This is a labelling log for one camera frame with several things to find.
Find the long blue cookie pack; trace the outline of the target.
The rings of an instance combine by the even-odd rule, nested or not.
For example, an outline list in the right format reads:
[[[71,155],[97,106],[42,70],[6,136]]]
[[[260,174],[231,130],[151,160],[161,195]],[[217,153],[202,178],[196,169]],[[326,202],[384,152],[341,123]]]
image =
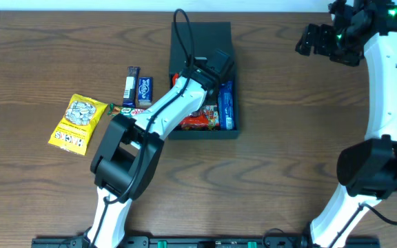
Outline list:
[[[222,130],[234,129],[233,82],[222,84],[218,93],[218,113]]]

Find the dark green lidded box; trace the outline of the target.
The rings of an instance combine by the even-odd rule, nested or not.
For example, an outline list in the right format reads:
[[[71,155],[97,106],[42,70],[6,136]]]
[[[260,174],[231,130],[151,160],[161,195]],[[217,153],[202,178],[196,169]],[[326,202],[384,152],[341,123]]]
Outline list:
[[[192,22],[191,23],[195,55],[198,57],[210,58],[217,49],[235,57],[234,46],[232,45],[232,33],[230,22]],[[169,82],[173,76],[185,68],[185,55],[172,31],[170,45]],[[240,134],[239,106],[238,106],[238,75],[237,69],[233,68],[229,80],[232,81],[233,112],[232,130],[182,130],[176,128],[168,138],[171,140],[203,140],[203,139],[236,139]]]

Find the red snack bag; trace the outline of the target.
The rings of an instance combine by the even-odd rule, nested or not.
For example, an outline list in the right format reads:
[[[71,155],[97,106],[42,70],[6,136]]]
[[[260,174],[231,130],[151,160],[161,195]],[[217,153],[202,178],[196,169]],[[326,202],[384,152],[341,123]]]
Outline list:
[[[205,106],[201,106],[199,110],[192,112],[185,117],[179,124],[181,130],[208,130],[210,122],[207,117]]]

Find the Haribo candy bag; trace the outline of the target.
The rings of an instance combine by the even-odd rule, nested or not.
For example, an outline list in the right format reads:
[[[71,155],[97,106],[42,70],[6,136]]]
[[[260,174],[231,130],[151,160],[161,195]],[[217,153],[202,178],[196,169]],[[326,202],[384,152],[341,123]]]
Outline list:
[[[214,130],[220,127],[220,120],[217,105],[206,105],[203,109],[205,116],[208,119],[208,128]]]

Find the blue Eclipse mint tin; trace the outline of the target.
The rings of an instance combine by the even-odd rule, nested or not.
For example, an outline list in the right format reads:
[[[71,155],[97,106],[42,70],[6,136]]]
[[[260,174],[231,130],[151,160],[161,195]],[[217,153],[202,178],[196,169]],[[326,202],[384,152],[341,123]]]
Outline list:
[[[139,78],[138,85],[138,102],[140,106],[148,106],[152,104],[152,77]]]

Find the dark blue candy bar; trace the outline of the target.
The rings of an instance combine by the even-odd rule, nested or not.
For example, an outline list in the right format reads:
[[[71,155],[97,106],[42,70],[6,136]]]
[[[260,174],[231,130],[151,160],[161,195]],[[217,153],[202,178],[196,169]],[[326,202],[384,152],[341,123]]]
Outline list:
[[[125,89],[123,93],[123,107],[136,107],[135,98],[139,72],[140,67],[128,67],[128,73],[125,79]]]

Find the green red KitKat bar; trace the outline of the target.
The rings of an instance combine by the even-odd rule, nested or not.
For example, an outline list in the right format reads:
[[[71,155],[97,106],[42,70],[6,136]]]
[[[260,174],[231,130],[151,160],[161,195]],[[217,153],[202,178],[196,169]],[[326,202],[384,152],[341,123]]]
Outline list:
[[[108,111],[108,116],[116,116],[118,114],[122,114],[127,117],[136,116],[141,112],[144,112],[144,109],[134,108],[134,107],[123,107],[120,105],[115,105],[113,103],[110,104],[110,110]]]

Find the yellow snack bag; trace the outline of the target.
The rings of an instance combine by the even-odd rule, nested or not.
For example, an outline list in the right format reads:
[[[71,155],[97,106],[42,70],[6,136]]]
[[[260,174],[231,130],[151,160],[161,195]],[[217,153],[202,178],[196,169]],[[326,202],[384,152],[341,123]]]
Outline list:
[[[92,134],[106,107],[106,103],[73,94],[48,143],[85,156]]]

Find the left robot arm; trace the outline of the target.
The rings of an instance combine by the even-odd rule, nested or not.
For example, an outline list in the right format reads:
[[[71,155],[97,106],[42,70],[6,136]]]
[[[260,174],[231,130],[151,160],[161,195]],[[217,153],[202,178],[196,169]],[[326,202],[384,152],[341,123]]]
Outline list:
[[[206,58],[192,57],[171,89],[136,116],[117,114],[108,125],[90,170],[98,205],[86,235],[89,247],[118,247],[133,200],[154,176],[167,136],[232,75],[233,58],[215,50]]]

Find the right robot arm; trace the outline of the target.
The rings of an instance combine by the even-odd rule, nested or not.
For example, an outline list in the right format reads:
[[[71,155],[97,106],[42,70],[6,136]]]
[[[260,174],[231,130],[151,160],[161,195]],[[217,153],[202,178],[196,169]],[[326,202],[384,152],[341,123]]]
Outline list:
[[[309,24],[296,51],[351,67],[365,61],[369,118],[364,141],[340,153],[338,186],[296,247],[347,246],[365,214],[397,192],[397,3],[336,0],[328,10],[332,24]]]

